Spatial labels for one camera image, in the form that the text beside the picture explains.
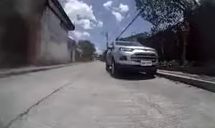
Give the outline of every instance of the car bumper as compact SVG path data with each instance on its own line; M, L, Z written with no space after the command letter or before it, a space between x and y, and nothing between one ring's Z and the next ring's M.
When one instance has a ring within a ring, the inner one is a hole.
M140 66L140 65L126 65L117 64L118 70L131 72L156 72L157 66Z

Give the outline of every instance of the blue sky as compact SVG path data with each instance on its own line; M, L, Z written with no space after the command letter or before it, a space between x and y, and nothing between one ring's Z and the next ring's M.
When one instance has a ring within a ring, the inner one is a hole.
M105 32L114 40L137 14L134 0L62 0L62 5L76 26L69 36L91 40L98 50L106 48ZM148 32L151 27L139 17L123 36Z

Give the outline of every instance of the silver suv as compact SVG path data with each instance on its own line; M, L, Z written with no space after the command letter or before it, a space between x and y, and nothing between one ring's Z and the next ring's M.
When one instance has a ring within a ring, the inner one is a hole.
M106 70L112 75L119 71L146 72L155 75L158 54L155 49L145 47L138 42L116 41L106 53Z

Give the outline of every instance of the car wheel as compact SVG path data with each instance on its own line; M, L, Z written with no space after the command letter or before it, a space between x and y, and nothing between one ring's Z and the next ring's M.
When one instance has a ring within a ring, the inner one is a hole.
M150 72L146 72L146 74L148 76L154 77L157 74L157 72L156 71L150 71Z
M112 61L112 64L111 64L111 75L114 77L118 75L117 65L114 61Z
M105 70L107 71L107 72L109 72L109 65L107 64L107 63L105 63Z

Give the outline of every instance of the car grille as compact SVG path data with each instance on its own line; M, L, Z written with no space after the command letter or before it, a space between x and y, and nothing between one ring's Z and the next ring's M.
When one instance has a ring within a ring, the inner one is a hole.
M134 62L141 62L141 60L151 60L152 62L156 62L157 56L155 54L150 53L137 53L131 57L131 60Z

